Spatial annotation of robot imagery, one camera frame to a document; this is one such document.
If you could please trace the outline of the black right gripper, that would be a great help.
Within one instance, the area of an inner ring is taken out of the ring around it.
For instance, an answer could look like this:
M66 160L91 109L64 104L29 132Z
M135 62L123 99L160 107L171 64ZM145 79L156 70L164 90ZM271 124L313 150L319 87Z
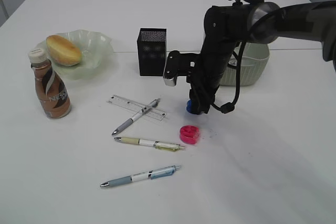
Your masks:
M195 65L187 82L191 84L189 91L189 113L207 114L210 103L215 101L215 94L219 88L219 82L227 68L233 48L211 48L200 53L187 53L190 62Z

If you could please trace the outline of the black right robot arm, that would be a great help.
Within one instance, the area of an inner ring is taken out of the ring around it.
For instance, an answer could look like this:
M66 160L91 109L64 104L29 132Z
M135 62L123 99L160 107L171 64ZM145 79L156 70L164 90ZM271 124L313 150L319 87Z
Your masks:
M335 62L335 1L298 4L280 8L273 2L229 7L213 6L204 18L205 38L195 69L187 77L191 84L187 111L207 113L210 107L226 114L234 110L240 93L240 68L247 43L269 44L279 37L318 41L324 61ZM234 100L215 105L215 93L234 49L236 93Z

